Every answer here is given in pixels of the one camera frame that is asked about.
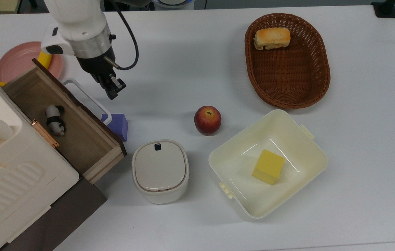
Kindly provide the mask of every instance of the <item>white basket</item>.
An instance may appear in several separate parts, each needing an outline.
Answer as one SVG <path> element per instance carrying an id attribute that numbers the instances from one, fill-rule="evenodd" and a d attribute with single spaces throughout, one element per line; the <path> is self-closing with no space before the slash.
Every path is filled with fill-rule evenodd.
<path id="1" fill-rule="evenodd" d="M 274 110 L 210 154 L 212 180 L 242 219 L 263 218 L 326 168 L 326 154 L 312 139 L 287 112 Z M 286 159 L 273 185 L 251 176 L 263 149 Z"/>

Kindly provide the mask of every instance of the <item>apple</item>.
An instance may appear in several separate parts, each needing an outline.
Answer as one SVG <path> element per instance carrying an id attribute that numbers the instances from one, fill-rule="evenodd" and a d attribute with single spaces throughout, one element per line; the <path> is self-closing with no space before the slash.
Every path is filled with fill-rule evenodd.
<path id="1" fill-rule="evenodd" d="M 213 106 L 202 106 L 194 114 L 194 125 L 200 133 L 210 136 L 221 126 L 221 113 Z"/>

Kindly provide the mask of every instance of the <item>yellow cube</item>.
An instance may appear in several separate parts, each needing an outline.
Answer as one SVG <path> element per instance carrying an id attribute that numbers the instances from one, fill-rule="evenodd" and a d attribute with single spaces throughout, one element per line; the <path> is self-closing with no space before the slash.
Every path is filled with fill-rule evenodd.
<path id="1" fill-rule="evenodd" d="M 282 165 L 286 159 L 267 150 L 263 150 L 252 176 L 273 185 L 280 177 Z"/>

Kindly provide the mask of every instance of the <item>black button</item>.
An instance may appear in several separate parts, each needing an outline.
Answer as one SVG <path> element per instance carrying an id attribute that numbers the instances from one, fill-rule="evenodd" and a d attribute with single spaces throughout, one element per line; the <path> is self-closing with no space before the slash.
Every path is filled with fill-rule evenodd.
<path id="1" fill-rule="evenodd" d="M 63 54 L 63 49 L 59 45 L 51 45 L 46 47 L 49 54 Z"/>

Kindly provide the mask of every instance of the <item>bin lid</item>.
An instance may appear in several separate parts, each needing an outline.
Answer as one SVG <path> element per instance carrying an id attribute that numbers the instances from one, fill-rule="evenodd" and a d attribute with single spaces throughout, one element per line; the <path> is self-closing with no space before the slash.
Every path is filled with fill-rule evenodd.
<path id="1" fill-rule="evenodd" d="M 164 191 L 177 187 L 184 180 L 184 153 L 173 141 L 147 143 L 135 154 L 135 179 L 143 189 Z"/>

